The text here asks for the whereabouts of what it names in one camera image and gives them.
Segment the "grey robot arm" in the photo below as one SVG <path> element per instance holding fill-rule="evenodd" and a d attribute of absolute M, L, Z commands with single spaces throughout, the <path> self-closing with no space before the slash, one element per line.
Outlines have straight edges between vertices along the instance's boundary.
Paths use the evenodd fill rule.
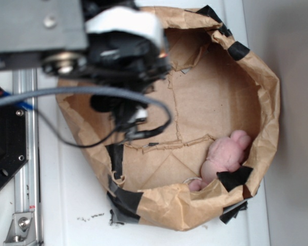
<path fill-rule="evenodd" d="M 161 22 L 134 1 L 0 1 L 0 70 L 36 67 L 142 94 L 170 70 Z"/>

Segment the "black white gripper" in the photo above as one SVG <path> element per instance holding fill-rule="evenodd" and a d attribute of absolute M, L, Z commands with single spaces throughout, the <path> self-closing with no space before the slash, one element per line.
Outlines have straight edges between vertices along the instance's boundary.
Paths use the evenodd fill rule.
<path fill-rule="evenodd" d="M 170 71 L 160 21 L 134 1 L 84 1 L 89 40 L 85 77 L 94 81 L 91 106 L 110 112 L 118 128 L 147 118 L 145 94 Z"/>

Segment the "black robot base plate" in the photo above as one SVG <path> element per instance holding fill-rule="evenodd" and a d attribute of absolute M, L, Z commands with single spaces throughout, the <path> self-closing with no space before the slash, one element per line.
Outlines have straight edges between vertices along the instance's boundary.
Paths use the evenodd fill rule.
<path fill-rule="evenodd" d="M 0 107 L 0 191 L 27 162 L 27 111 Z"/>

